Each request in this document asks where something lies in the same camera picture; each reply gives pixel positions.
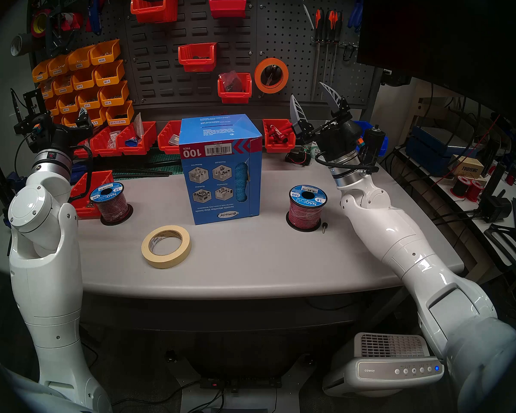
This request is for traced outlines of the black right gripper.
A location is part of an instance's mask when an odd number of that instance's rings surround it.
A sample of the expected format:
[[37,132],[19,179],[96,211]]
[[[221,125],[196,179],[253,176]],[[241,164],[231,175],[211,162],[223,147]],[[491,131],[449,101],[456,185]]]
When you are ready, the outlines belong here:
[[305,113],[291,94],[289,102],[290,121],[293,132],[303,144],[315,142],[326,161],[335,161],[353,152],[353,126],[349,124],[352,114],[344,97],[330,86],[318,82],[321,97],[335,117],[318,128],[306,119]]

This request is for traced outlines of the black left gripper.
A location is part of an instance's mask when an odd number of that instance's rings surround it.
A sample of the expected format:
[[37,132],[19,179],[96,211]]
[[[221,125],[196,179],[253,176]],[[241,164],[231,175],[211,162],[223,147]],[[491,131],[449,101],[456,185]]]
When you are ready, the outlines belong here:
[[78,114],[78,126],[67,127],[70,142],[83,142],[93,136],[94,125],[89,123],[86,108],[81,108]]

